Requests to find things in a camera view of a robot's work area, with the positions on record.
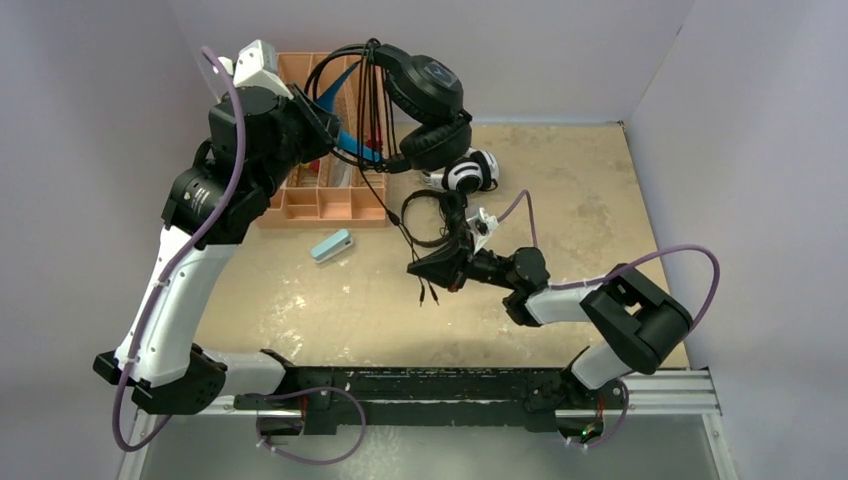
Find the small black on-ear headphones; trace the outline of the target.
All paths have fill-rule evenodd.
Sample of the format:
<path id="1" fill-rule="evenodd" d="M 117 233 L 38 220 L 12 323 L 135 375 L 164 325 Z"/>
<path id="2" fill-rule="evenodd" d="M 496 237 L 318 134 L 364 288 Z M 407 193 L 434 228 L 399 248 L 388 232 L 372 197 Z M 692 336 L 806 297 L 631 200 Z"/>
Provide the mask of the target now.
<path id="1" fill-rule="evenodd" d="M 438 232 L 438 236 L 435 238 L 416 238 L 406 226 L 407 209 L 412 203 L 419 200 L 423 200 L 427 207 L 431 207 L 431 211 L 425 213 L 423 208 L 415 207 L 413 220 L 422 223 L 429 233 Z M 419 189 L 405 198 L 401 206 L 400 221 L 406 228 L 406 235 L 413 245 L 434 249 L 449 243 L 465 228 L 467 206 L 468 200 L 463 193 L 453 190 Z"/>

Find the black and blue headphones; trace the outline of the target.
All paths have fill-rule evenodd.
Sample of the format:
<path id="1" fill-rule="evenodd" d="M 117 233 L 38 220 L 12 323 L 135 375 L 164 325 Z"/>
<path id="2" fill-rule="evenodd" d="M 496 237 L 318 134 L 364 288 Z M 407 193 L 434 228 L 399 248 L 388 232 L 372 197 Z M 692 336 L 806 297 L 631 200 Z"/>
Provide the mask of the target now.
<path id="1" fill-rule="evenodd" d="M 363 168 L 391 174 L 439 170 L 466 154 L 472 140 L 472 116 L 463 107 L 463 85 L 452 70 L 430 56 L 410 55 L 375 38 L 348 44 L 315 64 L 305 82 L 306 92 L 327 110 L 331 102 L 317 95 L 319 79 L 327 64 L 345 56 L 359 56 L 365 67 L 381 69 L 388 99 L 418 121 L 419 127 L 400 141 L 400 153 L 395 156 L 384 157 L 346 132 L 339 135 L 337 151 L 352 155 Z"/>

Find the white and black headphones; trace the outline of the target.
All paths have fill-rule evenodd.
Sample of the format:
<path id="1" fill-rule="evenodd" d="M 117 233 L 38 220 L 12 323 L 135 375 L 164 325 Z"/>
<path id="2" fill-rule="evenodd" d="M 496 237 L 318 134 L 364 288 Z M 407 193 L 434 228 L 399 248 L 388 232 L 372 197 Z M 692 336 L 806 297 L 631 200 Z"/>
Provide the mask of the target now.
<path id="1" fill-rule="evenodd" d="M 456 191 L 464 195 L 490 192 L 498 188 L 500 166 L 489 151 L 469 148 L 441 172 L 421 174 L 422 183 L 428 187 Z"/>

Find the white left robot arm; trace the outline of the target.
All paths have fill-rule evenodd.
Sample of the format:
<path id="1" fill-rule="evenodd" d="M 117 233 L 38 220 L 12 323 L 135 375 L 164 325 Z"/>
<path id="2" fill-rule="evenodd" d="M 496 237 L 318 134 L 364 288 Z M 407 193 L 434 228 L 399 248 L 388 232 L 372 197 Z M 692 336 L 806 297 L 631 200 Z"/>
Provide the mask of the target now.
<path id="1" fill-rule="evenodd" d="M 170 189 L 157 261 L 133 325 L 93 365 L 107 382 L 131 388 L 133 403 L 153 415 L 193 415 L 218 397 L 243 393 L 284 409 L 298 395 L 278 354 L 214 351 L 194 337 L 250 225 L 293 169 L 332 150 L 341 122 L 298 88 L 281 95 L 251 86 L 226 94 L 208 123 L 208 139 Z"/>

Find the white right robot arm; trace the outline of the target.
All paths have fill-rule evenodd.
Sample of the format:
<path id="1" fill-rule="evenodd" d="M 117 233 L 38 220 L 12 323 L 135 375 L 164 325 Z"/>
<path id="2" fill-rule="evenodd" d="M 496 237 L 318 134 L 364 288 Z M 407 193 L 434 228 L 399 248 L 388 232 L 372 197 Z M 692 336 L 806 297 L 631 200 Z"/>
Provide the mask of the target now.
<path id="1" fill-rule="evenodd" d="M 553 284 L 544 255 L 535 247 L 501 256 L 454 241 L 412 261 L 407 271 L 450 292 L 467 281 L 506 289 L 502 304 L 518 325 L 591 323 L 601 342 L 580 353 L 561 381 L 564 399 L 584 407 L 611 380 L 632 372 L 655 373 L 702 318 L 643 275 L 639 264 L 618 264 L 599 278 Z"/>

